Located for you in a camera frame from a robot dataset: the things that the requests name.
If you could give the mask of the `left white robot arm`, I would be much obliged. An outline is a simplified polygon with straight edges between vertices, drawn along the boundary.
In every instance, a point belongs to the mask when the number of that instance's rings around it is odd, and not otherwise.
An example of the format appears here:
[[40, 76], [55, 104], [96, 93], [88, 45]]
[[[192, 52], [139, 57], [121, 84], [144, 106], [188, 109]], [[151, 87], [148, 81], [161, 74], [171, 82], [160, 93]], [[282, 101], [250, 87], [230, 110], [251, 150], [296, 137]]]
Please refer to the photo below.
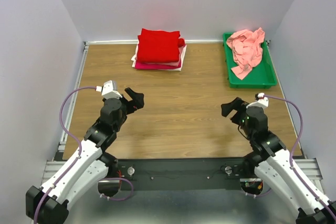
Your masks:
[[117, 138], [127, 116], [144, 107], [144, 94], [126, 88], [131, 98], [127, 100], [111, 81], [94, 90], [103, 97], [100, 116], [58, 172], [40, 187], [31, 186], [26, 193], [26, 215], [34, 223], [64, 223], [76, 201], [99, 180], [124, 180], [118, 160], [106, 149]]

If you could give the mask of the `pink polo shirt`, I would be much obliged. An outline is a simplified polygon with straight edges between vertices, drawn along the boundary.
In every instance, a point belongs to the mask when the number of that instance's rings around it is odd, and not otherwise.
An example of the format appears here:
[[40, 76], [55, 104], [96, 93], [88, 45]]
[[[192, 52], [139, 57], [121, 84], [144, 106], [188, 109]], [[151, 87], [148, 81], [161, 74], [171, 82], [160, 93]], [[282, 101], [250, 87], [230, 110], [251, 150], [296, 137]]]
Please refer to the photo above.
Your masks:
[[232, 50], [233, 61], [237, 64], [231, 70], [238, 79], [243, 80], [261, 63], [264, 40], [265, 32], [261, 27], [255, 31], [243, 29], [227, 38], [226, 45]]

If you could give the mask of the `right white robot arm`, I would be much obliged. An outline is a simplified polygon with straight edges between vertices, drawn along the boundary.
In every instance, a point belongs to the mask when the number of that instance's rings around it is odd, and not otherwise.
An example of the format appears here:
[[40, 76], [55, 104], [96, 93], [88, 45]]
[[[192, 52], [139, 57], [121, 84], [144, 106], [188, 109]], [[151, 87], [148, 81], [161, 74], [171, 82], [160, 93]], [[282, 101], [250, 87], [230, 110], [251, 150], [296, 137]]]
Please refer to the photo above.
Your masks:
[[259, 93], [252, 103], [235, 98], [221, 105], [224, 117], [236, 112], [230, 120], [253, 149], [243, 158], [242, 173], [249, 178], [257, 176], [266, 183], [293, 209], [296, 223], [335, 223], [335, 202], [313, 184], [285, 144], [269, 130], [264, 112], [268, 99]]

